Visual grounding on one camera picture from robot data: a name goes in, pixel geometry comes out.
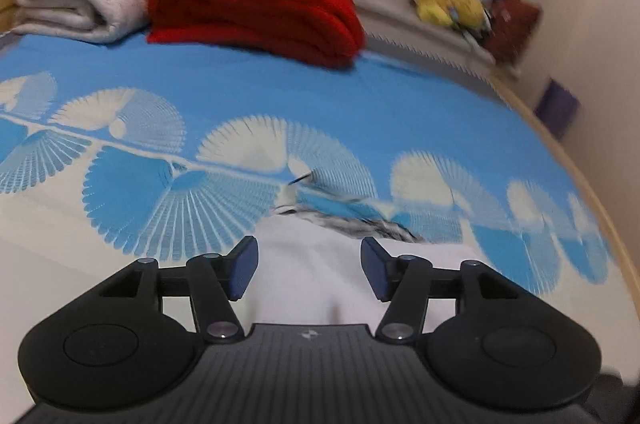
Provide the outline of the red folded blanket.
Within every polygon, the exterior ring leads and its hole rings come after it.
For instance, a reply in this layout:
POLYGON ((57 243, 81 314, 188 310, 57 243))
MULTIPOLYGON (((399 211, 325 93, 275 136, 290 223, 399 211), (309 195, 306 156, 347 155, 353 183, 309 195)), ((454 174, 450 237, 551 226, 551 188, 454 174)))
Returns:
POLYGON ((352 0, 148 0, 150 43, 258 50, 327 68, 352 65, 364 32, 352 0))

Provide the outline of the yellow plush toy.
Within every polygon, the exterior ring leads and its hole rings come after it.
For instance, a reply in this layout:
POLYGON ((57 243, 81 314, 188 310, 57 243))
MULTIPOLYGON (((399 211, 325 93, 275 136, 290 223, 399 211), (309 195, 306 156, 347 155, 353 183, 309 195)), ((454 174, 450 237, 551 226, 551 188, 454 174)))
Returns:
POLYGON ((481 30, 486 14, 480 0, 413 0, 422 22, 446 28, 481 30))

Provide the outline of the white window bench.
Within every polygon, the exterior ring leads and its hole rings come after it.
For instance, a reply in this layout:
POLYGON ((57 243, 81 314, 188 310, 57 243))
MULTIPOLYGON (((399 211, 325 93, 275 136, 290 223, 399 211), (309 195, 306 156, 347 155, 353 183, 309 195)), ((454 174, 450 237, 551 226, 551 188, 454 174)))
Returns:
POLYGON ((478 76, 516 81, 520 70, 500 65, 469 34, 422 22, 412 0, 355 0, 368 38, 478 76))

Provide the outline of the dark red plush cushion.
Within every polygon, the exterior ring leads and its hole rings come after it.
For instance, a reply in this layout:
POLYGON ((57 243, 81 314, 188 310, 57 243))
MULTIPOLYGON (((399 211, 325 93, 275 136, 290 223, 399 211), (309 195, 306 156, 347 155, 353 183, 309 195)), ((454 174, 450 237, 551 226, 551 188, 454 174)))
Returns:
POLYGON ((498 65, 512 65, 525 51, 542 17, 542 9, 523 0, 496 0, 490 10, 491 32, 483 48, 498 65))

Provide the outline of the black white striped garment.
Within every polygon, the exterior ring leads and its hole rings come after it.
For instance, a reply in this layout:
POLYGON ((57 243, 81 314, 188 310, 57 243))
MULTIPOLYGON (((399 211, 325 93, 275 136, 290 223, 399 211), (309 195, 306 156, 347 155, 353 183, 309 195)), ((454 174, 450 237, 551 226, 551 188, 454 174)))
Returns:
POLYGON ((283 185, 273 209, 255 227, 259 262, 236 306, 253 323, 376 326, 376 300, 360 265, 360 243, 373 236, 392 256, 414 255, 456 269, 479 259, 462 243, 431 243, 407 222, 391 221, 378 204, 320 189, 313 173, 283 185))

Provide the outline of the wooden bed frame edge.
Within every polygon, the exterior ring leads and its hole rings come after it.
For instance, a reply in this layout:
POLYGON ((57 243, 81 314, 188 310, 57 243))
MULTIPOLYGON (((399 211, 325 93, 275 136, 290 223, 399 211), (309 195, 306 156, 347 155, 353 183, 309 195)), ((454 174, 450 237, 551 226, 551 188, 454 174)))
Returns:
POLYGON ((534 112, 503 82, 499 77, 490 75, 488 77, 491 87, 495 89, 500 98, 503 99, 512 109, 526 121, 530 128, 537 132, 548 151, 562 165, 565 171, 574 181, 576 188, 582 195, 582 199, 591 209, 594 217, 596 217, 599 227, 605 235, 614 257, 617 260, 620 272, 627 285, 628 292, 634 302, 634 310, 639 313, 639 271, 631 258, 631 254, 626 248, 625 243, 618 234, 613 220, 608 215, 603 204, 600 202, 596 192, 591 188, 590 183, 580 169, 575 165, 573 159, 570 158, 559 141, 556 141, 551 132, 544 127, 544 124, 536 117, 534 112))

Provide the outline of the blue white patterned bedsheet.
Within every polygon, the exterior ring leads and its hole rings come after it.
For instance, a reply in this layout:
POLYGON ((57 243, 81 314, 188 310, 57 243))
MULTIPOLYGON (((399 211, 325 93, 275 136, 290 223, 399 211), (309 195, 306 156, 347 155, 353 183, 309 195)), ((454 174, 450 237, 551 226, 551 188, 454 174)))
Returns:
POLYGON ((556 301, 565 270, 608 275, 572 181, 518 116, 446 78, 140 35, 2 55, 3 422, 603 423, 601 342, 556 301), (520 297, 432 299, 413 344, 374 337, 385 303, 376 326, 244 326, 244 295, 233 342, 96 341, 105 280, 229 254, 307 173, 471 246, 520 297))

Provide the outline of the purple box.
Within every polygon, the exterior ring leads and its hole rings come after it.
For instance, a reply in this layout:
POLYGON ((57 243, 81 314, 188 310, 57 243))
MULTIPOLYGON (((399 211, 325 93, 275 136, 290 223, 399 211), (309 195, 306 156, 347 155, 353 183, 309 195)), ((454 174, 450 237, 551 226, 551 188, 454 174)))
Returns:
POLYGON ((534 113, 538 121, 557 140, 561 140, 574 121, 580 107, 576 96, 559 81, 550 79, 534 113))

